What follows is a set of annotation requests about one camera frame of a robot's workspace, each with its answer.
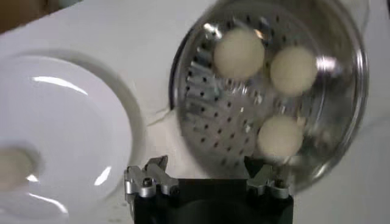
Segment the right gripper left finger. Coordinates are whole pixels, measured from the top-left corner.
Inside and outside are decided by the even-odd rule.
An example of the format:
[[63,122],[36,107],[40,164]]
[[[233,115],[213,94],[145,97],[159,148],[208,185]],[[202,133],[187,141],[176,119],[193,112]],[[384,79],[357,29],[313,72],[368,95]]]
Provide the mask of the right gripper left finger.
[[125,198],[152,198],[158,192],[170,197],[179,195],[179,180],[170,177],[165,171],[168,156],[151,158],[141,169],[129,166],[124,171]]

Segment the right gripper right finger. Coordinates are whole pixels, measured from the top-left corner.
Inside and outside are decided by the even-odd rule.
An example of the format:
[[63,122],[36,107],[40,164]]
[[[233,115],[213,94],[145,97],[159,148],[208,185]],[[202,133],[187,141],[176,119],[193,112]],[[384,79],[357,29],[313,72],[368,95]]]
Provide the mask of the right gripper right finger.
[[250,176],[246,182],[248,191],[262,196],[268,190],[274,198],[289,197],[289,173],[283,172],[281,167],[253,156],[244,157],[244,166]]

